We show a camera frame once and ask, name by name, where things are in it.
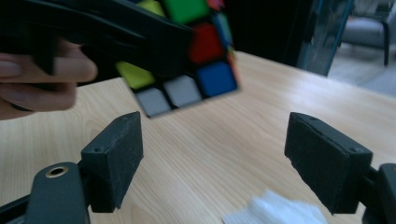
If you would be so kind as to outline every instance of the fingernail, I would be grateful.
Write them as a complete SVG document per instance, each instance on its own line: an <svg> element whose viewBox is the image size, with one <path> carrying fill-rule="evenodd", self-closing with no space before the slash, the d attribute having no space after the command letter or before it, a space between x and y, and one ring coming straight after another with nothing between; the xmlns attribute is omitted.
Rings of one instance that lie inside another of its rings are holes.
<svg viewBox="0 0 396 224"><path fill-rule="evenodd" d="M0 95L7 101L22 101L24 96L19 91L16 91L9 84L0 85Z"/></svg>
<svg viewBox="0 0 396 224"><path fill-rule="evenodd" d="M16 63L0 62L0 77L18 77L21 75L21 67Z"/></svg>

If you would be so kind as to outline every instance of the metal screw hole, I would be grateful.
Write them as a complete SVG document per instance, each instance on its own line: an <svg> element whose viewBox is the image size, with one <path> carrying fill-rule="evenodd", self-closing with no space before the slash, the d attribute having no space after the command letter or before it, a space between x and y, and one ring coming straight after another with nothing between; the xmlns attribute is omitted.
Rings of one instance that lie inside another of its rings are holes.
<svg viewBox="0 0 396 224"><path fill-rule="evenodd" d="M65 166L55 167L55 168L52 168L51 170L49 170L49 171L46 173L46 177L47 177L47 178L59 177L59 176L61 176L61 175L66 174L68 170L69 170L69 169L68 169L67 167L65 167Z"/></svg>

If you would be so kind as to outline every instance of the gray chair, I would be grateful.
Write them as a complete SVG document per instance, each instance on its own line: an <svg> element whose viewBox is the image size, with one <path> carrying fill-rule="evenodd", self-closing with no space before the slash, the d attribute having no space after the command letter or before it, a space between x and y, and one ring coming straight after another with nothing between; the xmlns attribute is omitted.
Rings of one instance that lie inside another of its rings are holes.
<svg viewBox="0 0 396 224"><path fill-rule="evenodd" d="M396 4L387 17L355 17L346 22L343 43L384 50L384 65L389 62L389 45L396 44Z"/></svg>

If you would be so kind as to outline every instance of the black foam pad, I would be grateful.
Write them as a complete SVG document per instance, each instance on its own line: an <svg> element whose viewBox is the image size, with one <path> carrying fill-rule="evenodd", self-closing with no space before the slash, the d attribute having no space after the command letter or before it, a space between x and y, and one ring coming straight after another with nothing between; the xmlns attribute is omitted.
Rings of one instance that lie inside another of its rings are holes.
<svg viewBox="0 0 396 224"><path fill-rule="evenodd" d="M81 158L92 211L111 213L120 208L143 159L140 114L115 119L82 149Z"/></svg>
<svg viewBox="0 0 396 224"><path fill-rule="evenodd" d="M357 188L373 153L325 122L290 113L285 155L303 181L334 214L354 214Z"/></svg>

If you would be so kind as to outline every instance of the black bracket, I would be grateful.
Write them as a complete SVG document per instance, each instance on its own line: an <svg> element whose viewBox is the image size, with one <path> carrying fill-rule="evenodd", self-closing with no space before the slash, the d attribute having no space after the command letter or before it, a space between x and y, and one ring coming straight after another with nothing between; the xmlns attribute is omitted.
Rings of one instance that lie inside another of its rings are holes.
<svg viewBox="0 0 396 224"><path fill-rule="evenodd" d="M51 165L35 176L31 194L0 207L0 223L90 223L120 208L140 161L138 112L111 122L81 151L82 160Z"/></svg>
<svg viewBox="0 0 396 224"><path fill-rule="evenodd" d="M361 202L363 223L396 223L396 164L377 171L372 151L299 113L290 113L285 155L332 214L355 214Z"/></svg>

